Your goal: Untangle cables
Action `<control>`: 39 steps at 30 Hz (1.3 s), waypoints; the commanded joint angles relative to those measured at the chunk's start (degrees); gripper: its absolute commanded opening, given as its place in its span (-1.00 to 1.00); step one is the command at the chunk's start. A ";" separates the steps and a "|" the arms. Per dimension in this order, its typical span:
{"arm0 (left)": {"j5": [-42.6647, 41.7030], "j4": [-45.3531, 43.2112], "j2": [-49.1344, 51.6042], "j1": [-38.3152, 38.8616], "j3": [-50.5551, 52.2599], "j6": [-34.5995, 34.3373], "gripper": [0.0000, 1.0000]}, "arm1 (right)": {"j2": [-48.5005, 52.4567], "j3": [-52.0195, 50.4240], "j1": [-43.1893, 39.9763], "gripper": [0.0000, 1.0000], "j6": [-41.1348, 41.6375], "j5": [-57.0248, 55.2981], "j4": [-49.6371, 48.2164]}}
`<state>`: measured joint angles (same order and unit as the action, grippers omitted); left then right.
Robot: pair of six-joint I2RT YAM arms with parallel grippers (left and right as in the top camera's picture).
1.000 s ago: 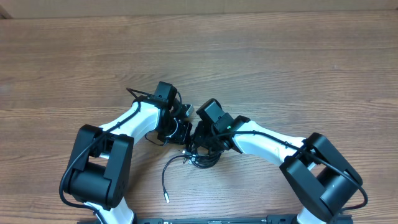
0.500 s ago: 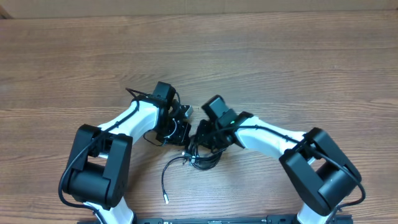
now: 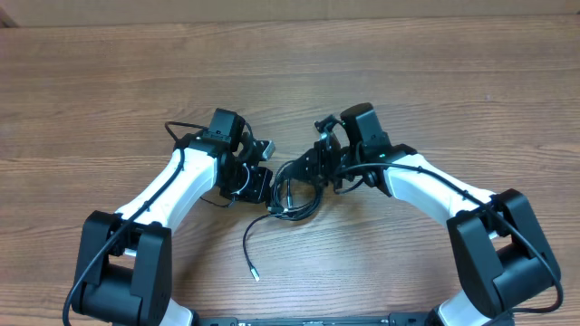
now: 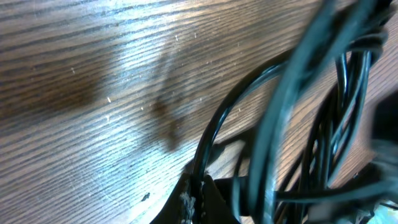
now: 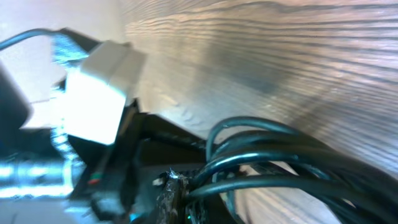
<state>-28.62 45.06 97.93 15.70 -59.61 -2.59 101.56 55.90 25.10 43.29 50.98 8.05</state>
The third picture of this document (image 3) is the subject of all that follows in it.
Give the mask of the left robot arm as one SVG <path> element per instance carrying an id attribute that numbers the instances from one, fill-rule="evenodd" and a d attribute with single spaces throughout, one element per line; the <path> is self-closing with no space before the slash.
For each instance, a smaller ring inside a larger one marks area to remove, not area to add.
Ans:
<path id="1" fill-rule="evenodd" d="M 168 165 L 113 213 L 93 211 L 82 226 L 74 281 L 63 304 L 111 325 L 203 325 L 172 297 L 172 237 L 212 188 L 230 204 L 261 204 L 273 173 L 262 167 L 275 144 L 257 139 L 246 120 L 215 110 L 206 127 L 175 136 Z"/>

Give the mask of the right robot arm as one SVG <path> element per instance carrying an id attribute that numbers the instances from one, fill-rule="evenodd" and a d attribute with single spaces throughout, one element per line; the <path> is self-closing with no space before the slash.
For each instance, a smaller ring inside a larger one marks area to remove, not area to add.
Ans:
<path id="1" fill-rule="evenodd" d="M 286 171 L 316 187 L 359 178 L 406 202 L 449 234 L 461 290 L 430 312 L 393 313 L 391 325 L 512 325 L 564 301 L 555 255 L 526 196 L 473 187 L 416 149 L 393 145 L 371 103 L 317 121 L 319 141 Z"/>

